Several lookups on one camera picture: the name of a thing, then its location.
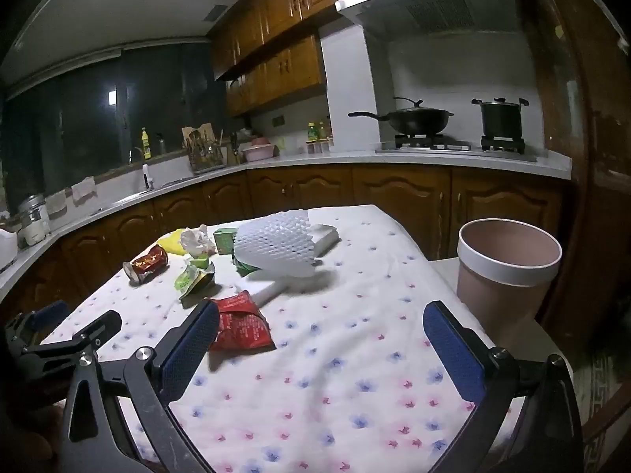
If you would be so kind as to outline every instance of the wall outlet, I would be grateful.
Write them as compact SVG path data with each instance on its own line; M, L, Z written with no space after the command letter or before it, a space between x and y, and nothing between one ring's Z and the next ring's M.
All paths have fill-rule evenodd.
M278 128L279 126L282 126L285 124L285 116L284 115L279 115L277 117L272 117L272 126L274 128Z

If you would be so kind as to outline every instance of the range hood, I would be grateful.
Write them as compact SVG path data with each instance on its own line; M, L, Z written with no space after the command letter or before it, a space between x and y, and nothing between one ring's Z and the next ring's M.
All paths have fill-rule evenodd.
M337 11L384 41L418 34L520 30L516 0L339 0Z

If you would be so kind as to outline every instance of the white bin rim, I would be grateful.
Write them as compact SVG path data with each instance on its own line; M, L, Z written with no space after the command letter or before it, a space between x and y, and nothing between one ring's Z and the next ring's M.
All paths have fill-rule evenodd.
M539 233L546 235L551 241L556 244L558 248L558 255L550 263L545 265L513 265L512 263L505 263L493 258L490 258L469 246L463 239L463 231L471 225L478 224L479 222L511 222L517 225L524 225L530 227ZM490 279L490 281L499 282L501 284L509 284L510 286L531 287L550 282L556 276L558 272L561 256L563 255L563 249L558 240L547 231L544 231L536 225L528 224L526 222L514 221L512 219L476 219L471 222L467 222L460 228L458 232L458 248L457 253L459 259L470 270L474 271L479 276Z

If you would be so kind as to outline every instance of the yellow bottle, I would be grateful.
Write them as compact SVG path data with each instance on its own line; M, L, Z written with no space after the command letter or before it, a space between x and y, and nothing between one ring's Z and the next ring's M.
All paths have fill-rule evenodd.
M147 135L147 130L145 128L143 128L143 136L141 138L143 139L144 159L148 160L151 158L151 150L149 149L149 135Z

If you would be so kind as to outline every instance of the green box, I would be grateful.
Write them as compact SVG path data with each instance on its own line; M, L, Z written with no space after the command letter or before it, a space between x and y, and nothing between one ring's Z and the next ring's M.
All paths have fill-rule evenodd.
M235 227L220 227L213 233L219 254L232 254L237 231L238 229Z

